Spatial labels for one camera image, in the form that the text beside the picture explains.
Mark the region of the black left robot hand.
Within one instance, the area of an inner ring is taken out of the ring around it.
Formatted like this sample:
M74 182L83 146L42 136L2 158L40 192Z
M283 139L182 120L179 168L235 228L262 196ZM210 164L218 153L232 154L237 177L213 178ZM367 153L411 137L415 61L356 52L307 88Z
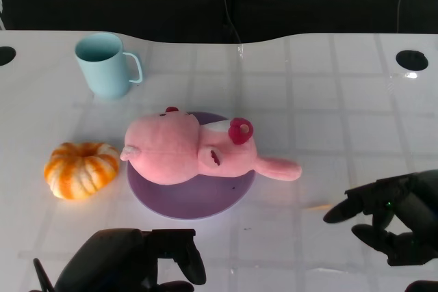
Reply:
M93 234L69 260L55 291L193 291L207 281L193 229L114 228ZM159 283L158 261L174 261L184 280Z

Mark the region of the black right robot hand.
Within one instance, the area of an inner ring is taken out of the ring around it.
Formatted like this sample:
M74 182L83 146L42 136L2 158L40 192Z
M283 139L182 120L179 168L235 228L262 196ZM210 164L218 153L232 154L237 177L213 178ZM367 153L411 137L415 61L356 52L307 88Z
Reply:
M382 178L345 191L346 199L323 218L328 224L359 213L372 223L357 224L352 233L387 256L392 267L424 265L437 258L437 171Z

